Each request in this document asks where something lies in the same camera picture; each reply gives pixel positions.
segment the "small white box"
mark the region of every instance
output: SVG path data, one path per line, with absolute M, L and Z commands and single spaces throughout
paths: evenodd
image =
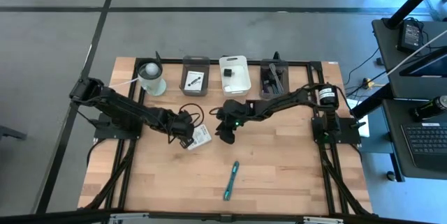
M 249 92 L 251 82 L 247 58 L 244 56 L 221 57 L 219 66 L 225 96 L 244 96 Z M 231 70 L 231 77 L 224 76 L 225 69 Z

